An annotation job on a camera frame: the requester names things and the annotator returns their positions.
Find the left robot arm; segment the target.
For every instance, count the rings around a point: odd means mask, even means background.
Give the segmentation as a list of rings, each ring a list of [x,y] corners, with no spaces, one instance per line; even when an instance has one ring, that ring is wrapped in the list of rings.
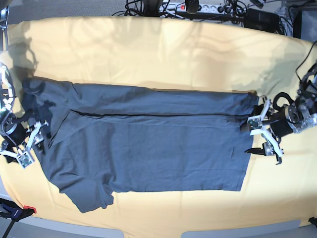
[[[279,165],[284,155],[280,147],[282,138],[317,125],[317,66],[313,65],[300,79],[295,100],[281,92],[273,100],[263,96],[262,101],[262,104],[254,106],[240,130],[247,130],[251,136],[261,135],[265,142],[261,147],[247,149],[245,153],[275,156]]]

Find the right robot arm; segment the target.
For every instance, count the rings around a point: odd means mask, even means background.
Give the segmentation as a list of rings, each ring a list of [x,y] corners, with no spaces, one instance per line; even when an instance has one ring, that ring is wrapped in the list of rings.
[[[17,162],[23,169],[35,162],[30,151],[33,146],[38,146],[43,151],[44,137],[42,127],[48,126],[47,121],[36,120],[26,129],[22,123],[36,118],[33,110],[28,110],[18,118],[13,113],[16,94],[13,79],[8,67],[0,64],[0,135],[3,142],[0,145],[0,154],[8,163]]]

